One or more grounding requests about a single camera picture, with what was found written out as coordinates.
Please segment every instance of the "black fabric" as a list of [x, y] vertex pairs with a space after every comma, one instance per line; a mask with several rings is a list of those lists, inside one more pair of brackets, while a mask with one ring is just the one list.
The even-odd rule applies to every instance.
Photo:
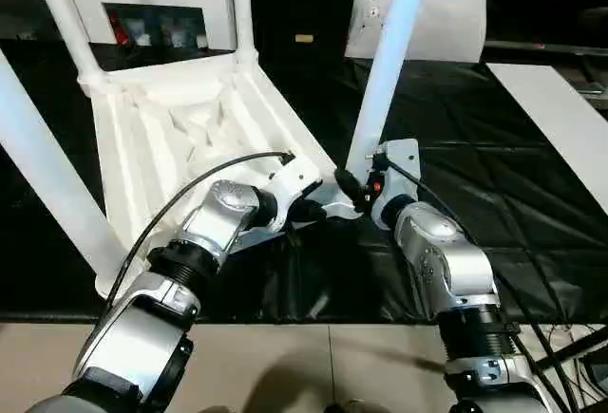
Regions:
[[[353, 0], [251, 0], [256, 48], [276, 62], [339, 62], [347, 44]], [[296, 40], [307, 35], [308, 42]]]
[[[2, 42], [28, 93], [93, 196], [102, 186], [90, 101], [61, 45]], [[176, 58], [95, 47], [105, 69]], [[369, 62], [331, 72], [263, 63], [337, 164], [344, 164]], [[420, 142], [423, 178], [456, 211], [492, 264], [542, 322], [608, 314], [608, 217], [484, 66], [404, 66], [384, 139]], [[86, 321], [101, 309], [93, 273], [6, 154], [0, 318]], [[503, 300], [521, 317], [508, 296]], [[204, 322], [426, 323], [406, 263], [365, 218], [330, 219], [231, 256]]]

